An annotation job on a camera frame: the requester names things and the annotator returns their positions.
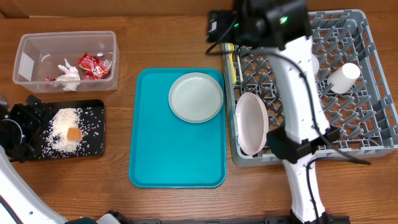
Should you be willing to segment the white plastic fork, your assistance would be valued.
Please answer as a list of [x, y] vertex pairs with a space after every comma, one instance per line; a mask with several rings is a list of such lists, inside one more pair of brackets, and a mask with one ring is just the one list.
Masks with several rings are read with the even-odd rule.
[[243, 71], [241, 68], [241, 60], [240, 60], [239, 54], [236, 55], [236, 58], [237, 58], [237, 63], [238, 63], [239, 82], [240, 82], [240, 84], [243, 84], [244, 78], [243, 78]]

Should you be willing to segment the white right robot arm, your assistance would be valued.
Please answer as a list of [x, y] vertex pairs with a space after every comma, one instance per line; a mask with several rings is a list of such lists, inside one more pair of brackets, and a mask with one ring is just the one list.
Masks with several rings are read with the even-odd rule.
[[208, 14], [207, 55], [220, 43], [264, 48], [284, 109], [284, 124], [267, 133], [272, 153], [282, 161], [292, 194], [290, 215], [269, 223], [349, 223], [326, 212], [316, 177], [317, 149], [340, 134], [320, 104], [312, 66], [312, 30], [305, 1], [235, 1], [230, 10]]

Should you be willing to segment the yellow plastic spoon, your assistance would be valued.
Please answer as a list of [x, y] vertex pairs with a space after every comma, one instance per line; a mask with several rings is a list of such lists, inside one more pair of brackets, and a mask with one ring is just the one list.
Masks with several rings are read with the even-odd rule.
[[236, 84], [236, 69], [233, 63], [233, 52], [234, 52], [234, 45], [232, 43], [228, 43], [228, 60], [229, 60], [229, 67], [231, 69], [231, 80], [232, 84]]

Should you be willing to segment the white napkin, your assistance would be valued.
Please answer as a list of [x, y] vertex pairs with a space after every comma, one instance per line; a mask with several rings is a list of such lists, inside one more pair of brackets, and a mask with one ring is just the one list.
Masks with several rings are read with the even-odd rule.
[[71, 66], [67, 59], [64, 59], [65, 65], [58, 65], [63, 75], [57, 77], [57, 81], [63, 85], [63, 91], [76, 91], [80, 84], [80, 74], [76, 67]]

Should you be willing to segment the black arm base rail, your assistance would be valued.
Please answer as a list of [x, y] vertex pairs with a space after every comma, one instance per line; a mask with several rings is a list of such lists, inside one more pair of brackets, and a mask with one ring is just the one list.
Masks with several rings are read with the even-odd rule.
[[[276, 216], [276, 217], [265, 217], [262, 219], [256, 218], [245, 218], [245, 219], [220, 219], [220, 220], [159, 220], [159, 219], [140, 219], [130, 220], [129, 223], [133, 224], [288, 224], [288, 223], [300, 223], [299, 221], [293, 221], [290, 216]], [[319, 223], [331, 223], [331, 224], [350, 224], [349, 217], [334, 217], [333, 215], [327, 215]]]

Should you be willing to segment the orange food cube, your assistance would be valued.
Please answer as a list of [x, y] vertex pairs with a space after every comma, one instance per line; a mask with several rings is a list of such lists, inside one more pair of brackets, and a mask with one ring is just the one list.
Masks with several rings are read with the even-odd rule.
[[83, 137], [82, 130], [79, 128], [69, 128], [67, 139], [71, 141], [81, 141]]

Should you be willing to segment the small red candy wrapper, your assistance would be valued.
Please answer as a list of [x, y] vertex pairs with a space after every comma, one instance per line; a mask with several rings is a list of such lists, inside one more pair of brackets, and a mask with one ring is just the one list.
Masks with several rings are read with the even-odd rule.
[[49, 78], [49, 77], [47, 77], [47, 78], [46, 78], [46, 81], [47, 81], [47, 82], [54, 82], [54, 81], [57, 81], [57, 79], [56, 79], [56, 78]]

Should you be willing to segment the pink round plate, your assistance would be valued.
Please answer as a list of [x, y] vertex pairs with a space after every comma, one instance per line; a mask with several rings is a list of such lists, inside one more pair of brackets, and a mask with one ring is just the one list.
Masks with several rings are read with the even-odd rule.
[[269, 119], [265, 104], [258, 95], [245, 92], [238, 100], [235, 113], [240, 148], [245, 154], [253, 156], [267, 142]]

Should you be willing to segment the grey bowl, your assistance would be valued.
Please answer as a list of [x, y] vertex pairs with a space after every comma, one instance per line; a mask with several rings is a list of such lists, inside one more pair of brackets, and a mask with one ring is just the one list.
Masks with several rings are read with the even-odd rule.
[[313, 67], [313, 74], [317, 76], [319, 69], [320, 69], [320, 64], [317, 59], [317, 56], [312, 54], [312, 67]]

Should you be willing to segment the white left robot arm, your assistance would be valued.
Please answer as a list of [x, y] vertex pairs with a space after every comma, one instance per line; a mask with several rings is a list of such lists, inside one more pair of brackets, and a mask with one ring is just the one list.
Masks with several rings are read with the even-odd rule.
[[104, 153], [105, 108], [101, 100], [25, 104], [1, 99], [1, 223], [68, 223], [18, 174], [13, 163]]

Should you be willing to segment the white plastic cup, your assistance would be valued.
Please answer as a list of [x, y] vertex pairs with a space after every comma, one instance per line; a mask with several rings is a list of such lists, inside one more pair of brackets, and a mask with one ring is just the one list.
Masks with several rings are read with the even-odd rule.
[[349, 91], [361, 74], [360, 68], [354, 63], [346, 63], [328, 79], [327, 84], [332, 84], [331, 91], [343, 94]]

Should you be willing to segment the red snack wrapper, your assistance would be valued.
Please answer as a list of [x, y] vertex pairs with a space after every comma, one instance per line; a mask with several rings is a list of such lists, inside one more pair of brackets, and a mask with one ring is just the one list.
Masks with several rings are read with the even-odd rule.
[[85, 72], [85, 80], [104, 79], [112, 69], [112, 62], [87, 53], [78, 61], [78, 66]]

